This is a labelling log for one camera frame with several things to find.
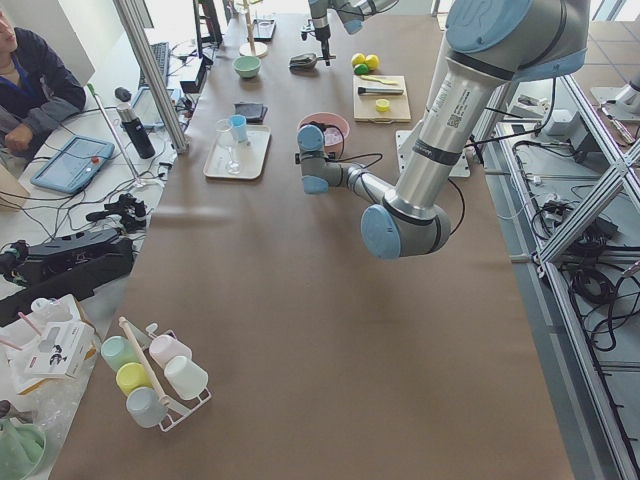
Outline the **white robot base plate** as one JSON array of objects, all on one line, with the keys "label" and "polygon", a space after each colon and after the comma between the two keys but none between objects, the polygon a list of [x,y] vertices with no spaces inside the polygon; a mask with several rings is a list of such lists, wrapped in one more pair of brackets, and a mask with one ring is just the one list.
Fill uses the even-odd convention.
[{"label": "white robot base plate", "polygon": [[418,142],[418,133],[414,130],[397,130],[395,132],[398,169],[403,173],[409,164],[412,153],[422,154],[436,163],[450,168],[449,177],[468,178],[471,175],[467,157],[464,152],[451,153],[433,146],[424,146]]}]

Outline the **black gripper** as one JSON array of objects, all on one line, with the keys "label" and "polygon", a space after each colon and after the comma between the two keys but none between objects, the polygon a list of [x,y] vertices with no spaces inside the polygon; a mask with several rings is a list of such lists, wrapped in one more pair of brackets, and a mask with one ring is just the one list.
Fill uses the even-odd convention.
[{"label": "black gripper", "polygon": [[328,17],[309,18],[300,28],[300,35],[303,41],[312,35],[321,42],[322,59],[326,66],[330,66],[331,54],[328,40],[331,36],[331,30]]}]

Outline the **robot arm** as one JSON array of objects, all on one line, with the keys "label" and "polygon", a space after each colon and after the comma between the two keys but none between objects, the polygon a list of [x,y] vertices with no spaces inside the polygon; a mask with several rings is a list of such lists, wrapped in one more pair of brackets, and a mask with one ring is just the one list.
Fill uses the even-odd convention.
[{"label": "robot arm", "polygon": [[321,59],[327,66],[331,64],[333,56],[330,52],[329,39],[331,30],[328,12],[334,10],[347,33],[355,34],[362,29],[364,21],[374,15],[384,13],[397,4],[393,0],[309,0],[310,18],[307,24],[301,28],[301,38],[307,39],[308,35],[314,36],[321,47]]},{"label": "robot arm", "polygon": [[451,222],[435,200],[494,90],[511,81],[554,78],[584,63],[587,1],[456,1],[446,20],[447,69],[433,105],[415,127],[404,170],[390,185],[365,168],[331,162],[315,125],[297,133],[308,194],[346,187],[370,201],[361,218],[368,250],[383,259],[422,255],[448,240]]}]

